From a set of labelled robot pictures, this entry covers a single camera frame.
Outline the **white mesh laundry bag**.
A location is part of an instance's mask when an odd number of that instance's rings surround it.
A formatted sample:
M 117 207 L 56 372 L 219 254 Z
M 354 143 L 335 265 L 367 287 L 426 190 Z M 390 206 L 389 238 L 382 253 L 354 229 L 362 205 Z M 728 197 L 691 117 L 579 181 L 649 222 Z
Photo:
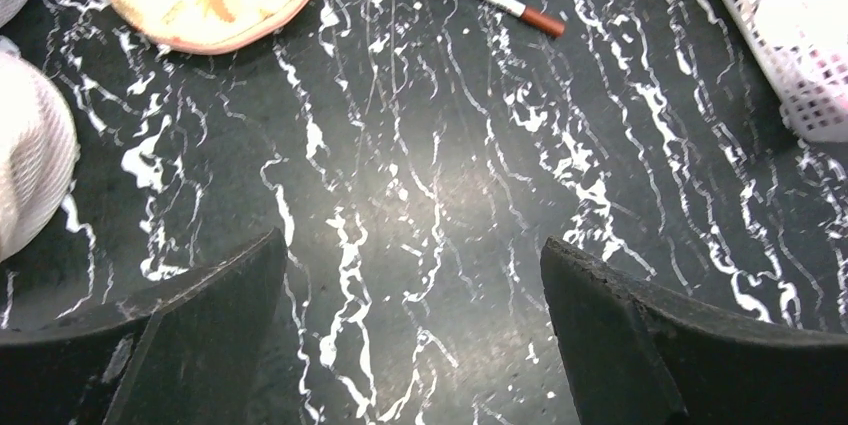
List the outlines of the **white mesh laundry bag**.
M 21 251 L 67 194 L 78 159 L 72 112 L 41 70 L 1 54 L 1 258 Z

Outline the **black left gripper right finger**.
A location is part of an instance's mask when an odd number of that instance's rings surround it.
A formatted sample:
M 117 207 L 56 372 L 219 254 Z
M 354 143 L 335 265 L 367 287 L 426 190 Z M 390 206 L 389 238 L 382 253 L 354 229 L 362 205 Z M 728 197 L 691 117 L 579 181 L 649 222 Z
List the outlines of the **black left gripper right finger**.
M 541 277 L 583 424 L 843 424 L 847 338 L 757 321 L 557 238 Z

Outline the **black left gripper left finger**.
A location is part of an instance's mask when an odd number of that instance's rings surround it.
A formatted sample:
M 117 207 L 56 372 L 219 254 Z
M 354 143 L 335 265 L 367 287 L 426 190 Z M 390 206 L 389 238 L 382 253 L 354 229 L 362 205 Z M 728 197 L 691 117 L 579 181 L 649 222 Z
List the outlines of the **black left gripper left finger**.
M 3 331 L 2 422 L 240 422 L 286 265 L 272 229 L 220 263 L 41 329 Z

